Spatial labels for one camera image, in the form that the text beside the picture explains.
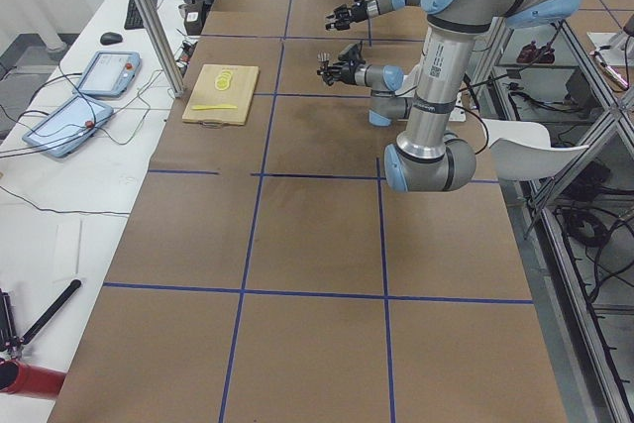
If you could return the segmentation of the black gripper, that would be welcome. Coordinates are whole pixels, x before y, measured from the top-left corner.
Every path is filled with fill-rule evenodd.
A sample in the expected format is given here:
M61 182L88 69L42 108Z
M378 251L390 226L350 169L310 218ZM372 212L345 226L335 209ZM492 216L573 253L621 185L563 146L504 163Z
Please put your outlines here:
M366 21L370 17L368 3L366 1L355 2L351 6L340 5L333 9L327 16L330 19L326 22L327 31L346 31L353 23Z
M367 62L343 62L337 61L332 65L328 61L321 61L317 69L322 75L322 80L327 86L333 86L336 82L349 85L366 86Z

